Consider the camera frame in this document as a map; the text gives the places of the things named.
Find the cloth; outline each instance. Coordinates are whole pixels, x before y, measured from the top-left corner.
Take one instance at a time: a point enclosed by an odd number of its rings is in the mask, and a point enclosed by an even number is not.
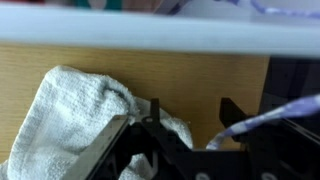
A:
[[[146,109],[138,104],[148,103],[109,76],[55,67],[45,75],[8,161],[0,165],[0,179],[60,179],[114,115],[134,117]],[[167,116],[161,123],[192,148],[182,121]],[[150,179],[150,169],[144,155],[136,155],[120,179]]]

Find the wooden surface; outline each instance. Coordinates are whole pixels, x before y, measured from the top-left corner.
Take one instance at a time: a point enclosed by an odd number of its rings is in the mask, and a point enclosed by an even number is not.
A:
[[[0,44],[0,162],[8,158],[45,73],[56,65],[108,74],[136,96],[160,98],[166,111],[189,123],[195,146],[203,148],[223,129],[222,97],[257,113],[268,58]]]

